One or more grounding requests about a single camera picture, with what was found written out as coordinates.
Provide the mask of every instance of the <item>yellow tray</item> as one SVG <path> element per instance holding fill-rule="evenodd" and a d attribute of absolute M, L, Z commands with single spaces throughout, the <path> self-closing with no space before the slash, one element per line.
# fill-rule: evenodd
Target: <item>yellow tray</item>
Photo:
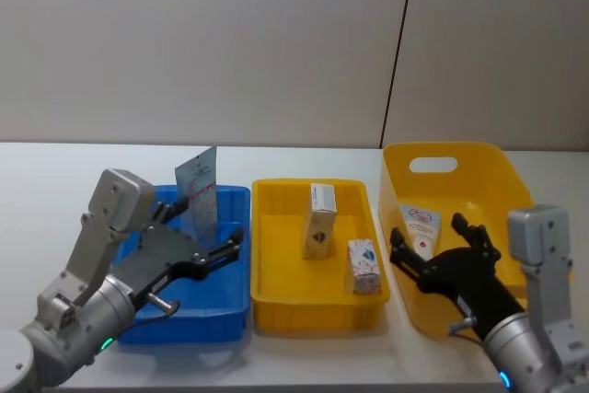
<path fill-rule="evenodd" d="M 330 253 L 303 260 L 311 183 L 335 186 L 338 215 Z M 344 179 L 262 179 L 252 186 L 251 297 L 254 321 L 271 332 L 370 329 L 388 283 L 363 183 Z M 348 240 L 370 238 L 381 271 L 378 295 L 346 294 Z"/>
<path fill-rule="evenodd" d="M 378 215 L 385 238 L 399 227 L 409 238 L 398 205 L 414 204 L 442 215 L 434 254 L 467 244 L 450 226 L 452 215 L 462 213 L 472 225 L 485 225 L 493 246 L 502 253 L 497 276 L 524 306 L 525 278 L 509 255 L 507 214 L 532 205 L 524 183 L 501 149 L 484 143 L 390 144 L 384 149 L 378 198 Z M 453 158 L 448 172 L 412 172 L 415 158 Z M 405 307 L 416 329 L 445 335 L 451 322 L 460 319 L 456 308 L 440 295 L 421 293 L 415 283 L 393 266 Z"/>

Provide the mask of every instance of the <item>green led light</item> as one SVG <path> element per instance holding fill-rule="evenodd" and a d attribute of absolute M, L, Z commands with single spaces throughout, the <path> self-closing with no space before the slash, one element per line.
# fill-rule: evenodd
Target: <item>green led light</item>
<path fill-rule="evenodd" d="M 114 339 L 108 338 L 106 341 L 102 342 L 102 345 L 100 346 L 100 351 L 102 352 L 104 349 L 109 347 L 113 341 L 114 341 Z"/>

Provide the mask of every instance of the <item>white box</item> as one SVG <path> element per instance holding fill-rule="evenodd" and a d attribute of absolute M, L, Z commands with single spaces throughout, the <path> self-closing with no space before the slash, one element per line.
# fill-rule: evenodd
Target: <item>white box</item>
<path fill-rule="evenodd" d="M 303 258 L 323 259 L 329 255 L 331 231 L 337 213 L 334 187 L 311 183 L 309 210 L 303 231 Z"/>
<path fill-rule="evenodd" d="M 380 292 L 380 269 L 371 239 L 348 241 L 347 293 L 374 295 Z"/>

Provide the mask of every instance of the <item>blue tray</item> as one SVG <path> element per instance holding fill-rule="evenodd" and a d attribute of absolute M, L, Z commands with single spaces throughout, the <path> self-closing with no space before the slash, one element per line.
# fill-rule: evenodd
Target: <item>blue tray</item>
<path fill-rule="evenodd" d="M 176 185 L 156 186 L 156 201 L 175 202 Z M 176 280 L 159 296 L 179 300 L 180 309 L 170 318 L 130 329 L 119 337 L 122 344 L 163 344 L 171 342 L 226 342 L 243 337 L 249 312 L 249 189 L 217 186 L 217 239 L 226 241 L 238 226 L 244 231 L 239 259 L 212 272 L 203 281 Z M 181 228 L 180 217 L 168 224 Z M 113 261 L 120 262 L 139 242 L 133 233 L 121 244 Z M 135 321 L 161 316 L 155 306 L 146 305 Z"/>

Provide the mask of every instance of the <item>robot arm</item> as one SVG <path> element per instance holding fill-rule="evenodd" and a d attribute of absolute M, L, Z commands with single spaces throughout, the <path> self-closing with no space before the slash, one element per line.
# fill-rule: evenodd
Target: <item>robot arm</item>
<path fill-rule="evenodd" d="M 510 391 L 589 392 L 589 351 L 571 319 L 568 216 L 554 206 L 509 214 L 511 255 L 522 262 L 528 312 L 496 278 L 501 257 L 484 226 L 455 214 L 452 227 L 469 248 L 447 250 L 424 261 L 397 229 L 390 260 L 425 293 L 448 297 L 464 319 L 450 333 L 472 328 Z"/>
<path fill-rule="evenodd" d="M 157 296 L 182 277 L 205 278 L 236 260 L 243 233 L 206 252 L 191 237 L 166 226 L 188 208 L 158 203 L 154 187 L 134 174 L 105 170 L 82 215 L 82 230 L 65 269 L 37 299 L 37 316 L 20 333 L 1 331 L 0 392 L 32 393 L 55 387 L 133 324 L 135 313 L 153 303 L 165 315 L 178 310 Z M 110 266 L 119 245 L 140 231 L 140 245 Z"/>

